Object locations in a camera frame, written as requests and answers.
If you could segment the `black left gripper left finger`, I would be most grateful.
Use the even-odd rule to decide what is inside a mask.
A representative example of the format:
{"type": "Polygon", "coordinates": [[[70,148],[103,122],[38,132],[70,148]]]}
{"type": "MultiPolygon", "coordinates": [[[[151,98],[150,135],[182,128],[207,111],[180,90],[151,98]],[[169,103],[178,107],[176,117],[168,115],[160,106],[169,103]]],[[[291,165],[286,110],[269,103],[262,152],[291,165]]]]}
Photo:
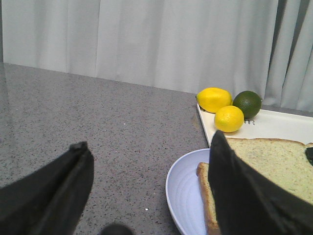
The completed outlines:
{"type": "Polygon", "coordinates": [[[46,166],[0,190],[2,235],[71,235],[88,200],[94,157],[72,144],[46,166]]]}

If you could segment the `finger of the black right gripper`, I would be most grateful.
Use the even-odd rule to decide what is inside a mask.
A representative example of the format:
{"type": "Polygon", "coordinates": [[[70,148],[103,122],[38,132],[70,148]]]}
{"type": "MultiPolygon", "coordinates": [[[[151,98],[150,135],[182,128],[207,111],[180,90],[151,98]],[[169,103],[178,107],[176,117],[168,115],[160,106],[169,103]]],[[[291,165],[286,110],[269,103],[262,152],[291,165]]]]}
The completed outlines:
{"type": "Polygon", "coordinates": [[[313,165],[313,147],[306,148],[305,154],[308,162],[313,165]]]}

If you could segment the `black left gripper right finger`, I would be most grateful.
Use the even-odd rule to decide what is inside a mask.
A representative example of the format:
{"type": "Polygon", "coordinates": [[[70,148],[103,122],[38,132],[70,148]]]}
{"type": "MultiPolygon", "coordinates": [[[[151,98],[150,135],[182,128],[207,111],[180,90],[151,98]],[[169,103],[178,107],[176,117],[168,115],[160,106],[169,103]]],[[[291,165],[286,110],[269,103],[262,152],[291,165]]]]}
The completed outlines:
{"type": "Polygon", "coordinates": [[[242,161],[219,130],[211,142],[208,181],[223,235],[313,233],[312,205],[242,161]]]}

